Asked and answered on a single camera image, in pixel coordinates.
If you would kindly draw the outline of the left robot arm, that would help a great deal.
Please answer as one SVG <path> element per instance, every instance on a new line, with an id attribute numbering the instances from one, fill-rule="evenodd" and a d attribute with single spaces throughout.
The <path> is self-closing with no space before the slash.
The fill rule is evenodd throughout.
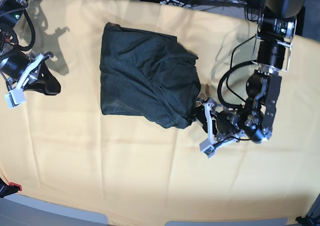
<path id="1" fill-rule="evenodd" d="M 193 119 L 203 124 L 207 139 L 201 152 L 213 157 L 220 147 L 240 141 L 263 143 L 270 139 L 280 95 L 281 71 L 290 65 L 298 14 L 305 0 L 263 0 L 258 28 L 253 39 L 259 42 L 257 56 L 250 61 L 231 65 L 217 87 L 217 99 L 198 99 Z M 230 75 L 238 69 L 256 65 L 245 89 L 247 98 L 240 104 L 228 103 L 222 95 Z"/>

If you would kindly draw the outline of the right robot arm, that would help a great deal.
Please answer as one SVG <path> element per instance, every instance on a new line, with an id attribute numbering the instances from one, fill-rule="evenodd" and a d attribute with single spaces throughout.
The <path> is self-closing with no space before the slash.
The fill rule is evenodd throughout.
<path id="1" fill-rule="evenodd" d="M 24 92 L 35 91 L 47 96 L 60 93 L 61 85 L 49 71 L 46 60 L 52 52 L 35 54 L 36 31 L 27 13 L 32 0 L 0 0 L 0 75 L 5 81 L 7 93 L 4 98 L 9 108 L 26 101 Z M 29 45 L 21 46 L 14 30 L 24 17 L 29 26 Z"/>

